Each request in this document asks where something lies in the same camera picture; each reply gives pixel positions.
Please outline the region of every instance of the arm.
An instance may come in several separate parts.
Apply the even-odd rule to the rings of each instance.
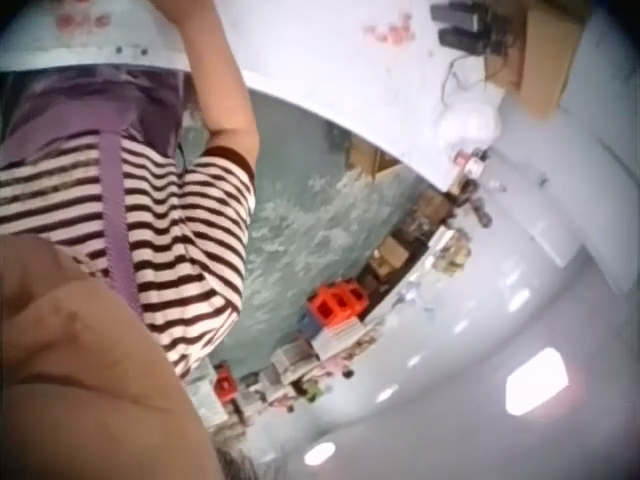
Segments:
[[[207,148],[235,150],[255,169],[260,142],[251,100],[213,0],[150,2],[180,32],[209,130]]]

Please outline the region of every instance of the ceiling light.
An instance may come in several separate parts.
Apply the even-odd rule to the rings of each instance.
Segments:
[[[382,403],[385,400],[389,400],[391,395],[396,393],[396,390],[398,390],[398,385],[392,385],[389,388],[385,388],[383,391],[381,391],[378,394],[378,398],[376,398],[376,403]]]
[[[304,456],[304,463],[310,467],[317,467],[326,462],[336,452],[336,445],[333,442],[325,442],[316,445]]]
[[[527,303],[527,300],[529,300],[529,297],[531,296],[531,290],[529,290],[528,288],[523,288],[522,290],[519,290],[518,293],[516,293],[512,298],[511,301],[509,302],[509,312],[513,313],[517,310],[520,310],[520,308]]]
[[[530,412],[569,385],[562,356],[545,348],[507,378],[506,409],[511,415]]]
[[[460,323],[458,323],[455,328],[453,329],[453,334],[454,335],[458,335],[459,333],[461,333],[465,328],[467,328],[469,326],[469,320],[463,320]]]
[[[422,360],[422,355],[414,355],[407,362],[407,368],[415,367],[418,363],[420,363],[420,360]]]

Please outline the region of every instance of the striped shirt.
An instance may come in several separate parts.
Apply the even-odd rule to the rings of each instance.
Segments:
[[[253,172],[223,147],[184,172],[134,140],[121,152],[142,320],[185,377],[238,319]],[[98,160],[96,133],[2,167],[0,234],[39,235],[108,278]]]

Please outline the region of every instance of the black device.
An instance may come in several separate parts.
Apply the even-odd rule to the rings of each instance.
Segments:
[[[484,55],[491,46],[489,32],[474,33],[456,27],[438,30],[438,40],[443,47],[453,48],[475,56]]]
[[[483,32],[489,28],[490,10],[478,2],[449,2],[431,5],[431,19],[469,32]]]

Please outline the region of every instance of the shirt sleeve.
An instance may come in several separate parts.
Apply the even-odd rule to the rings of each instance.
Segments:
[[[192,261],[239,312],[255,208],[253,169],[236,151],[212,147],[185,171],[181,190],[183,218],[199,247]]]

